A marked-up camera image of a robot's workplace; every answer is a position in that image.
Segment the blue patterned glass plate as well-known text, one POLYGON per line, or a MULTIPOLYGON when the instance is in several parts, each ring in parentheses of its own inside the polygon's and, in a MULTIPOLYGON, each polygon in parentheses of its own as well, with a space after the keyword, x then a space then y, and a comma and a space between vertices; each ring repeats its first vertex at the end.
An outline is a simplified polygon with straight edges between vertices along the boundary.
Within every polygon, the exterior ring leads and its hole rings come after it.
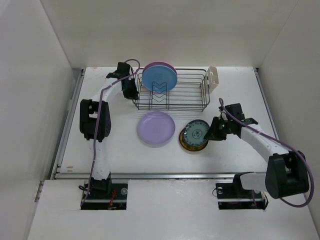
POLYGON ((209 131, 209 124, 201 119, 196 119, 189 122, 182 130, 184 132, 184 140, 192 145, 199 146, 207 140, 204 138, 209 131))

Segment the light blue plastic plate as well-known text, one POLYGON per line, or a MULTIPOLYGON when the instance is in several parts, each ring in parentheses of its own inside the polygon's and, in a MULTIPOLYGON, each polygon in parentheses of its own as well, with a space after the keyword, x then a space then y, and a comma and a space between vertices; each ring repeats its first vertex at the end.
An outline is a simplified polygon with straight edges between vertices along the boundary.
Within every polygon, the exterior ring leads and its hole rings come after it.
POLYGON ((149 91, 169 92, 177 85, 178 75, 169 67, 156 65, 142 72, 141 82, 149 91))

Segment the pink plastic plate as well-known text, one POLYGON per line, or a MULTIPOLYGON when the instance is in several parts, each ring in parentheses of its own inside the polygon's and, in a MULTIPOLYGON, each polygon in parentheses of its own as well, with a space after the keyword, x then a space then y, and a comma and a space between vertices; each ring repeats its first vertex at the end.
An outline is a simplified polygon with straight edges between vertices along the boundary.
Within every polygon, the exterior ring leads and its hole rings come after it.
POLYGON ((143 68, 142 72, 144 73, 148 68, 151 68, 153 66, 165 66, 165 67, 168 67, 177 75, 176 69, 172 65, 170 65, 170 64, 168 64, 166 62, 163 62, 163 61, 155 61, 155 62, 149 63, 148 65, 146 65, 143 68))

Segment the yellow patterned glass plate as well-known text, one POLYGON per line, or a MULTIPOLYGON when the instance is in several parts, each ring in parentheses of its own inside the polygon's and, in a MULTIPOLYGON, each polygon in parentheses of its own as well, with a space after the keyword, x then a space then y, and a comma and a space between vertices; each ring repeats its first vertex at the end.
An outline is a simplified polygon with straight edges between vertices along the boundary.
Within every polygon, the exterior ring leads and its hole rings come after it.
POLYGON ((199 152, 199 151, 202 151, 207 145, 208 145, 208 141, 206 141, 205 143, 203 144, 200 144, 198 146, 193 146, 189 143, 187 143, 185 140, 184 140, 184 132, 181 131, 180 134, 179 134, 179 143, 180 145, 187 151, 190 151, 190 152, 199 152))

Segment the metal wire dish rack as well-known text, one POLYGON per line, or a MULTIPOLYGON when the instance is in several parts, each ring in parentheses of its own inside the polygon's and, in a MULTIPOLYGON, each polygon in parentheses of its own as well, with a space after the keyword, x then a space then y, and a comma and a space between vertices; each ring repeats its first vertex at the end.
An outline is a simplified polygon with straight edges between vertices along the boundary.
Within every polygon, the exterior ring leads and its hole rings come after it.
POLYGON ((210 103, 207 71, 203 68, 177 68, 177 84, 168 91, 165 84, 154 83, 152 91, 142 82, 142 71, 137 74, 139 99, 133 100, 138 110, 202 112, 210 103))

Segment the lavender plastic plate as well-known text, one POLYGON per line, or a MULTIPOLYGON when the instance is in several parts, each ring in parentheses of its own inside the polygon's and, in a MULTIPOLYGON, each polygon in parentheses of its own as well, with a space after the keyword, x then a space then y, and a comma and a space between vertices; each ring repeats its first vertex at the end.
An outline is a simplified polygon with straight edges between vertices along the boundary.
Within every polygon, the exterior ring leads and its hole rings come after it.
POLYGON ((174 135, 176 124, 173 118, 162 111, 146 113, 137 124, 137 134, 151 146, 166 144, 174 135))

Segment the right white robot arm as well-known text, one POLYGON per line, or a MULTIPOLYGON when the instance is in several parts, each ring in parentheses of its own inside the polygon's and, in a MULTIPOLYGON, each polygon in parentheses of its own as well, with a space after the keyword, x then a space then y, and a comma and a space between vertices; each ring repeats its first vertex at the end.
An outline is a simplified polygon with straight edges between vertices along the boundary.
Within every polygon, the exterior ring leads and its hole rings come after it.
POLYGON ((236 135, 267 163, 265 173, 243 172, 234 176, 231 190, 235 196, 257 191, 283 199, 313 191, 311 170, 301 151, 266 134, 255 119, 245 117, 240 103, 224 105, 221 99, 219 111, 220 116, 212 119, 205 140, 225 141, 227 135, 236 135))

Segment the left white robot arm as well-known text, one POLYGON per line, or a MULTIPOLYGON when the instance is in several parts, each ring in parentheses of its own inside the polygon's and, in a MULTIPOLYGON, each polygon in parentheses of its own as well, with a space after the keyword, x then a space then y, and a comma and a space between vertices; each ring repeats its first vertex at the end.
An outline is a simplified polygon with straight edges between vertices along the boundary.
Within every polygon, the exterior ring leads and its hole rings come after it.
POLYGON ((106 140, 112 127, 109 102, 118 93, 127 100, 139 99, 135 75, 140 66, 133 58, 118 62, 116 70, 106 76, 112 81, 106 81, 93 97, 80 102, 79 130, 93 154, 86 191, 95 192, 103 199, 112 192, 111 167, 106 153, 106 140))

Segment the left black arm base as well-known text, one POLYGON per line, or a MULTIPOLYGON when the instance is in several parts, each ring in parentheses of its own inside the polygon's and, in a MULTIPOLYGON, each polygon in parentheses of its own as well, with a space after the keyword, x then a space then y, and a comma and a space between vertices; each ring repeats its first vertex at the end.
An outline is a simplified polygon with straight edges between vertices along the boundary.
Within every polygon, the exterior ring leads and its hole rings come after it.
POLYGON ((127 183, 112 183, 110 192, 91 190, 88 197, 85 199, 88 184, 79 185, 78 188, 82 191, 80 209, 81 210, 126 210, 128 184, 127 183))

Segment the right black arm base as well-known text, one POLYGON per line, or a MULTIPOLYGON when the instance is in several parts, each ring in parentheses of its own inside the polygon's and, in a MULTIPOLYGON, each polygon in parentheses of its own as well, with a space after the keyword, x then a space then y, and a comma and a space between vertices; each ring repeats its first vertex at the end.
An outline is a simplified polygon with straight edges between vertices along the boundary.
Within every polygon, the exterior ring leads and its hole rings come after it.
POLYGON ((219 210, 266 210, 269 205, 265 193, 240 188, 232 179, 217 180, 212 194, 219 210))

